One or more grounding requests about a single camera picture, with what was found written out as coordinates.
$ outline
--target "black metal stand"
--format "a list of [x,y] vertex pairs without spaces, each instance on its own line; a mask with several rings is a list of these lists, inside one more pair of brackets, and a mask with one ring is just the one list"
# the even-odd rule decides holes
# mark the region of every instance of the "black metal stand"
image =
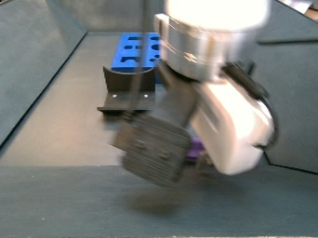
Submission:
[[[98,110],[103,113],[122,113],[129,109],[131,96],[131,84],[134,73],[121,73],[103,67],[107,86],[107,97],[103,107]],[[155,73],[154,69],[142,72],[142,85],[139,100],[134,108],[135,111],[151,110],[155,106]]]

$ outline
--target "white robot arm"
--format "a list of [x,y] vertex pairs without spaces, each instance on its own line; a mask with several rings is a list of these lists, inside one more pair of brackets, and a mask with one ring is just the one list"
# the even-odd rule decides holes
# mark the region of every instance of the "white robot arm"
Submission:
[[274,133],[268,107],[221,73],[256,40],[270,15],[269,0],[167,0],[157,15],[162,59],[198,80],[201,103],[191,124],[218,170],[234,175],[256,167]]
[[270,0],[167,0],[166,14],[155,15],[169,94],[129,126],[123,165],[159,185],[181,177],[189,122],[226,175],[253,169],[274,140],[266,91],[238,65],[269,14]]

